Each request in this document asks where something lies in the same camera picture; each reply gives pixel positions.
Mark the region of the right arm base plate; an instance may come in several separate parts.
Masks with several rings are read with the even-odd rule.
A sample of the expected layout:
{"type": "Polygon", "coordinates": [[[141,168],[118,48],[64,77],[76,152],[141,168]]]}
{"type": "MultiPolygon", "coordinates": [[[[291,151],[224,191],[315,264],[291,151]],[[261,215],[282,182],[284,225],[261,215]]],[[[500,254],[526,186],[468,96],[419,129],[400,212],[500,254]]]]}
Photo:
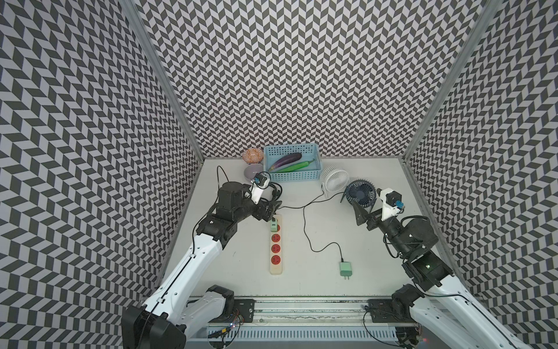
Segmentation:
{"type": "Polygon", "coordinates": [[[371,320],[375,324],[414,323],[408,306],[396,300],[387,298],[368,299],[366,310],[369,311],[371,320]]]}

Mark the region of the beige red power strip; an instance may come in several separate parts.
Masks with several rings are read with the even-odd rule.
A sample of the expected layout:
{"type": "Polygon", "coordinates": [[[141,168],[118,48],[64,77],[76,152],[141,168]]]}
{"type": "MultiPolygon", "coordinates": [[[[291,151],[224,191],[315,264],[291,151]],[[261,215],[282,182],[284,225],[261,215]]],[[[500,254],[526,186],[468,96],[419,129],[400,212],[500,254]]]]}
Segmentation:
{"type": "Polygon", "coordinates": [[[277,276],[283,273],[282,258],[282,216],[274,215],[272,219],[276,219],[279,223],[279,231],[272,233],[270,231],[270,274],[277,276]]]}

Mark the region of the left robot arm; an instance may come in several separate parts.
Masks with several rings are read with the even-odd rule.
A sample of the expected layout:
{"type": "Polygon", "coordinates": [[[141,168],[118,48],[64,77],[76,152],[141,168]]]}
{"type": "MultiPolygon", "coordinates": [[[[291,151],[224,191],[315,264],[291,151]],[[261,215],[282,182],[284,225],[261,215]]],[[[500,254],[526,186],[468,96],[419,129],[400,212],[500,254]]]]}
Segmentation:
{"type": "Polygon", "coordinates": [[[190,296],[206,269],[223,252],[246,218],[270,221],[281,205],[282,189],[266,172],[249,184],[226,182],[208,212],[193,228],[193,242],[161,286],[121,318],[125,348],[184,348],[210,321],[230,317],[234,293],[214,285],[194,301],[190,296]]]}

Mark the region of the green adapter of blue fan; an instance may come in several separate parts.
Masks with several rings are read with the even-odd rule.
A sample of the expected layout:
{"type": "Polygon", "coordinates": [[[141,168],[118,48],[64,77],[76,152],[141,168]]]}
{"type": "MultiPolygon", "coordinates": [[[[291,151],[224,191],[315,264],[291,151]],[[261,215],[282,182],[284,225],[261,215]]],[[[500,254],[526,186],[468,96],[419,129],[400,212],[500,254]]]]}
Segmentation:
{"type": "Polygon", "coordinates": [[[350,262],[341,261],[339,264],[340,276],[344,279],[349,279],[353,275],[353,268],[350,262]]]}

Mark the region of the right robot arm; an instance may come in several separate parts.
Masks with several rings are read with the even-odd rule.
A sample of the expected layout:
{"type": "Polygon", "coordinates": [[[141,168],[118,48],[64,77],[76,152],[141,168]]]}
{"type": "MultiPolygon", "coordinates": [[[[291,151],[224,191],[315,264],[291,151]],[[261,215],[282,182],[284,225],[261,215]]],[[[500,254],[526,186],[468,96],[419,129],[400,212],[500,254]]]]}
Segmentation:
{"type": "Polygon", "coordinates": [[[391,308],[433,332],[450,348],[526,348],[478,301],[432,247],[438,237],[421,215],[398,219],[402,204],[367,212],[352,204],[358,225],[378,228],[411,279],[392,294],[391,308]]]}

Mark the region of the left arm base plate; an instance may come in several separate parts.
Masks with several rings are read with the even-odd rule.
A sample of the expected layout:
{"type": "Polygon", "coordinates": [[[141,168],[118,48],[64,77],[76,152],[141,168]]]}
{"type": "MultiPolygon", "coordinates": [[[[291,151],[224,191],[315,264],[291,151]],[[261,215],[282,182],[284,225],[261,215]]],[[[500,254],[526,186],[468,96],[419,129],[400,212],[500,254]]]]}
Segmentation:
{"type": "Polygon", "coordinates": [[[231,307],[225,308],[221,317],[213,320],[214,323],[232,323],[242,319],[243,323],[252,323],[255,314],[255,299],[235,299],[231,307]]]}

